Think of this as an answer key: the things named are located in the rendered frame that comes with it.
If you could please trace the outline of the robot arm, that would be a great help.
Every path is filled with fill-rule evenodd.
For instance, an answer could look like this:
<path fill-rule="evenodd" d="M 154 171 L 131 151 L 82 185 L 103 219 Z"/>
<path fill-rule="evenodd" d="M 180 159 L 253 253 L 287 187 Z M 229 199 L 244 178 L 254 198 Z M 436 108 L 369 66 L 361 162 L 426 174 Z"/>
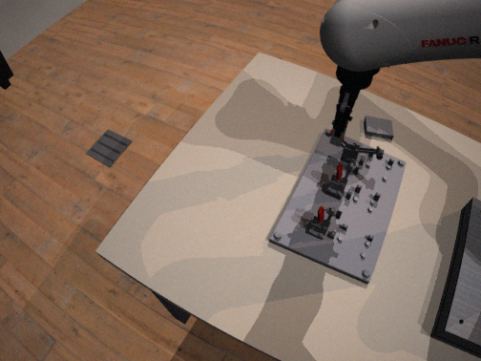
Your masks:
<path fill-rule="evenodd" d="M 481 58 L 481 0 L 338 0 L 322 20 L 320 39 L 327 56 L 357 76 Z"/>

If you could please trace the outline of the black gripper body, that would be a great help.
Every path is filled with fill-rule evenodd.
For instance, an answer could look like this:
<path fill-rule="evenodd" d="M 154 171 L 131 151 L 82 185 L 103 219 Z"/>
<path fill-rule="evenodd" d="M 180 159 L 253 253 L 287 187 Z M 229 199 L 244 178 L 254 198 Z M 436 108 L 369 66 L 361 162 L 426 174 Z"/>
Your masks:
<path fill-rule="evenodd" d="M 349 93 L 348 103 L 351 103 L 356 90 L 363 90 L 370 86 L 373 76 L 357 76 L 349 74 L 343 70 L 340 66 L 337 66 L 336 76 L 338 80 L 344 85 L 342 100 L 345 97 L 345 93 Z"/>

